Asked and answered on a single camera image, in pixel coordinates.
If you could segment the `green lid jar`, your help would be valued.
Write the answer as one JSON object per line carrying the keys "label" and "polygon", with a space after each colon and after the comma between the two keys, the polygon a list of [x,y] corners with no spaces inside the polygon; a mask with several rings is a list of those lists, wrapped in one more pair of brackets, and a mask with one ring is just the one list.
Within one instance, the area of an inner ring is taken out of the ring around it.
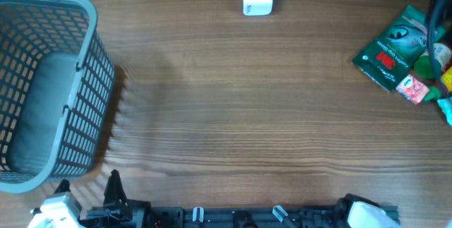
{"label": "green lid jar", "polygon": [[444,73],[451,67],[451,48],[443,43],[434,43],[434,57],[425,50],[414,64],[414,71],[426,79],[435,78],[434,69]]}

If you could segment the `green 3M gloves packet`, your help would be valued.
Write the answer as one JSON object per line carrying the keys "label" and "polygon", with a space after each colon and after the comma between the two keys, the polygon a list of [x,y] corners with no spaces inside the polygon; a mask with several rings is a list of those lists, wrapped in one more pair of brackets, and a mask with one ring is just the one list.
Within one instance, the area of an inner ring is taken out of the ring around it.
{"label": "green 3M gloves packet", "polygon": [[427,50],[426,23],[426,14],[408,5],[352,63],[383,89],[392,91]]}

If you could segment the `light blue tissue packet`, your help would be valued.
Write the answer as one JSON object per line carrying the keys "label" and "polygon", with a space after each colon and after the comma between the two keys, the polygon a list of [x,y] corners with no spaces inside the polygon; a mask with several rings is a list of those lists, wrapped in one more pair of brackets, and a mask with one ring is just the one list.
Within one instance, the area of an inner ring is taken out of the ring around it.
{"label": "light blue tissue packet", "polygon": [[452,98],[444,98],[441,100],[437,100],[437,104],[441,108],[442,112],[446,116],[446,121],[450,126],[452,126]]}

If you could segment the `small red white box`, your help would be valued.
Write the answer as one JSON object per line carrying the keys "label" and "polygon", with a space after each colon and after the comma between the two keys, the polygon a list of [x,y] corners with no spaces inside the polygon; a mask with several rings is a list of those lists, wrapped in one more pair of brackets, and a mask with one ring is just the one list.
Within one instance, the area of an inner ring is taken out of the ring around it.
{"label": "small red white box", "polygon": [[429,88],[411,74],[408,74],[399,82],[396,90],[413,104],[421,103],[429,93]]}

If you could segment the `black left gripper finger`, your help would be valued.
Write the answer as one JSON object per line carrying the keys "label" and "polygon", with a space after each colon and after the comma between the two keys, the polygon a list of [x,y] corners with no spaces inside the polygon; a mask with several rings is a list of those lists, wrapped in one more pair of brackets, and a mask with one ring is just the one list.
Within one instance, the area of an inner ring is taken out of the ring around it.
{"label": "black left gripper finger", "polygon": [[54,194],[70,192],[70,181],[67,179],[63,179],[61,183],[57,186]]}
{"label": "black left gripper finger", "polygon": [[111,171],[105,187],[104,197],[104,207],[122,210],[128,207],[128,199],[122,186],[120,174],[116,169]]}

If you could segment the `red chilli sauce bottle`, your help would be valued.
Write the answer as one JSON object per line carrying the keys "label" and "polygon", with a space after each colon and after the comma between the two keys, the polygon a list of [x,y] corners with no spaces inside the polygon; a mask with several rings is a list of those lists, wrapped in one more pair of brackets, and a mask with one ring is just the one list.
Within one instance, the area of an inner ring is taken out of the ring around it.
{"label": "red chilli sauce bottle", "polygon": [[440,100],[451,92],[451,67],[441,72],[440,79],[429,86],[429,92],[424,97],[424,102]]}

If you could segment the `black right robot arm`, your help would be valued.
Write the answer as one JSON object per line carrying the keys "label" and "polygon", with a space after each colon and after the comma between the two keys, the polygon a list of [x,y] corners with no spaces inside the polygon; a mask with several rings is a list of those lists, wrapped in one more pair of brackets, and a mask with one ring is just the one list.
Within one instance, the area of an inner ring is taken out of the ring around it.
{"label": "black right robot arm", "polygon": [[351,193],[336,203],[332,225],[334,228],[402,228],[381,205]]}

